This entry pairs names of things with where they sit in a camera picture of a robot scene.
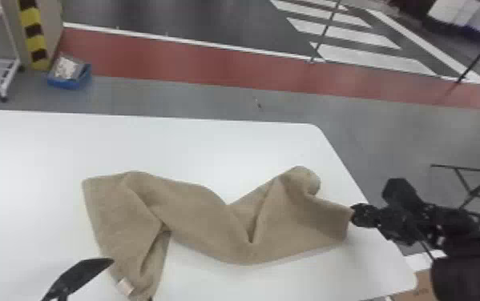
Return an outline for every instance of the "yellow and black striped post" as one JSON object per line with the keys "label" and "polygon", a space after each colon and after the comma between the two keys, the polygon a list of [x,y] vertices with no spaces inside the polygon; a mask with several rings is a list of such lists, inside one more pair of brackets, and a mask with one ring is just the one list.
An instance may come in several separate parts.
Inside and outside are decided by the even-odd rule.
{"label": "yellow and black striped post", "polygon": [[48,70],[50,57],[47,53],[47,44],[43,34],[42,18],[36,0],[18,0],[21,25],[26,36],[26,48],[36,70]]}

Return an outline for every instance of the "beige towel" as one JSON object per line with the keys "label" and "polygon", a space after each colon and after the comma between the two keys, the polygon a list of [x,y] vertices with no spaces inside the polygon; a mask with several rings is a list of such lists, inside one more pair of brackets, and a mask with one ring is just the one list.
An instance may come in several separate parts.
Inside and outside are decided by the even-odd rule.
{"label": "beige towel", "polygon": [[226,263],[254,264],[333,247],[352,211],[318,199],[319,178],[294,167],[227,205],[208,188],[131,171],[83,182],[98,244],[113,277],[147,301],[159,284],[170,234]]}

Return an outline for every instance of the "towel tag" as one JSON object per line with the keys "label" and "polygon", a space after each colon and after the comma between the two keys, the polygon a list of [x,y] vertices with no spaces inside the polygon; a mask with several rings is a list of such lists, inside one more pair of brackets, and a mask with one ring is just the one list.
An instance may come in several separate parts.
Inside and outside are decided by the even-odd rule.
{"label": "towel tag", "polygon": [[124,294],[125,296],[129,296],[130,293],[133,292],[133,290],[135,289],[131,283],[129,282],[129,280],[127,280],[127,278],[122,278],[122,280],[120,280],[117,284],[116,284],[116,287],[120,290],[120,292],[122,292],[122,294]]}

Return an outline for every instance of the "red floor stripe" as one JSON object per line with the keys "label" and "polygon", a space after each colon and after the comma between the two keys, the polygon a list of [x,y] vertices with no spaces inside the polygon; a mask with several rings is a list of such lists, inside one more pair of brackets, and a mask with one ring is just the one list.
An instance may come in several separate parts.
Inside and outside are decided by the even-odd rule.
{"label": "red floor stripe", "polygon": [[97,75],[480,109],[480,85],[343,64],[65,29],[60,51]]}

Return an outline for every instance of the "white table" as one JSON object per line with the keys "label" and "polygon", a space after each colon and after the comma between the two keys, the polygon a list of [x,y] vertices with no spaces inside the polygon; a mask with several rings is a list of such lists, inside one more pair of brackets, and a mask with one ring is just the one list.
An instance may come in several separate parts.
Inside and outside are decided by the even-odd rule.
{"label": "white table", "polygon": [[[320,175],[319,196],[347,206],[365,202],[312,125],[0,111],[0,301],[40,300],[69,266],[99,256],[84,178],[146,171],[203,184],[233,202],[295,165]],[[155,299],[358,301],[415,282],[393,243],[351,226],[337,249],[251,267],[172,241]],[[102,273],[71,300],[126,297]]]}

